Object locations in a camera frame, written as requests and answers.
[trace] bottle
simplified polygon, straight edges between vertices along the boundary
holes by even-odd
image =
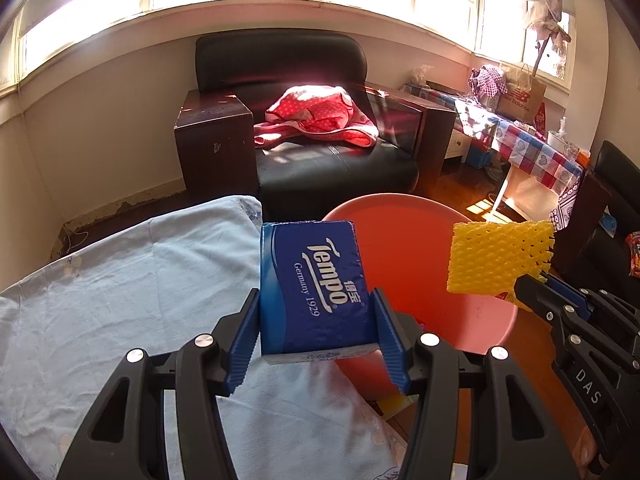
[[[560,119],[560,130],[558,132],[555,132],[555,131],[549,132],[547,143],[554,150],[556,150],[556,152],[564,153],[564,146],[565,146],[564,135],[566,134],[565,127],[566,127],[566,117],[562,117],[562,119]]]

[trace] blue box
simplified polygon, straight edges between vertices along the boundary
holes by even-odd
[[[354,357],[378,347],[353,223],[265,223],[260,253],[267,362]]]
[[[482,148],[471,143],[468,152],[466,152],[465,164],[481,170],[489,162],[491,162],[491,150],[483,151]]]

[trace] plaid fabric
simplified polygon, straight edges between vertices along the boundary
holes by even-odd
[[[498,151],[504,160],[532,176],[540,184],[561,196],[567,188],[578,184],[582,167],[530,133],[519,129],[511,121],[481,106],[435,90],[406,85],[404,88],[423,99],[438,103],[458,113],[454,128],[469,137],[479,140],[488,148]],[[568,221],[575,197],[564,204],[569,211]]]
[[[579,180],[567,187],[558,199],[558,206],[549,214],[549,219],[556,231],[564,229],[569,225],[569,218],[571,218],[571,213],[574,212],[574,204],[579,187]]]
[[[498,124],[491,147],[558,196],[582,176],[579,164],[508,121]]]
[[[509,92],[504,81],[504,72],[493,65],[483,65],[482,68],[473,69],[469,78],[469,88],[477,99],[484,96],[491,98]]]

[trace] blue gripper pad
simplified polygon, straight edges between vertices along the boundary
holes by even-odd
[[[565,282],[558,280],[555,276],[548,274],[546,276],[546,286],[551,290],[557,292],[563,298],[566,298],[569,303],[573,303],[578,307],[578,316],[581,319],[588,321],[591,316],[591,312],[587,308],[587,300],[584,295],[567,285]]]
[[[254,353],[255,343],[260,332],[260,294],[255,291],[253,297],[250,295],[242,306],[242,310],[235,316],[242,316],[244,319],[238,327],[236,337],[233,339],[227,355],[227,371],[225,387],[229,394],[244,381],[249,361]]]
[[[386,371],[389,373],[391,382],[398,389],[406,394],[410,379],[406,369],[406,354],[410,350],[406,343],[402,342],[399,323],[394,323],[391,316],[396,316],[384,295],[374,289],[369,295],[370,304],[376,313],[376,323],[378,325],[378,344],[382,350],[382,357],[385,359]]]

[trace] hanging clothes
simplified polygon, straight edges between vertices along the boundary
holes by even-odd
[[[524,28],[534,30],[537,41],[551,38],[552,50],[558,56],[566,56],[566,44],[571,43],[569,36],[558,22],[562,20],[562,0],[544,0],[533,2],[524,17]]]

